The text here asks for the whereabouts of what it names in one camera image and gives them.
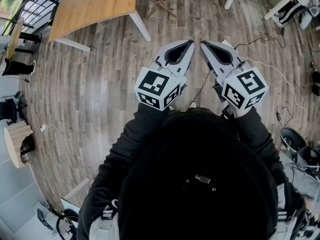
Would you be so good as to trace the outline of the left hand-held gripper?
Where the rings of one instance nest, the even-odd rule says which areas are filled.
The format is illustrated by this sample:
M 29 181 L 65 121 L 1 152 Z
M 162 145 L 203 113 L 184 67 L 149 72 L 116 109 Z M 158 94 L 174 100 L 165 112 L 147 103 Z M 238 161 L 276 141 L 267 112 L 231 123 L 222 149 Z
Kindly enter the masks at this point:
M 194 50 L 195 43 L 191 39 L 176 40 L 162 46 L 155 59 L 139 73 L 134 85 L 138 101 L 164 111 L 187 86 L 186 72 Z

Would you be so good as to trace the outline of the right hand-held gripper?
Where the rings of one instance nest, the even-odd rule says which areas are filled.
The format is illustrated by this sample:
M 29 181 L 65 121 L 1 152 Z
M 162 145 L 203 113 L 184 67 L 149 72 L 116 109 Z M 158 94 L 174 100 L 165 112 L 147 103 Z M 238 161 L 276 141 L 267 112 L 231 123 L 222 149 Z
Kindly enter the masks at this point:
M 242 61 L 232 46 L 203 40 L 200 50 L 209 70 L 219 75 L 213 88 L 221 102 L 228 102 L 237 113 L 245 113 L 263 100 L 269 90 L 265 79 L 257 67 Z M 237 66 L 222 73 L 221 65 Z

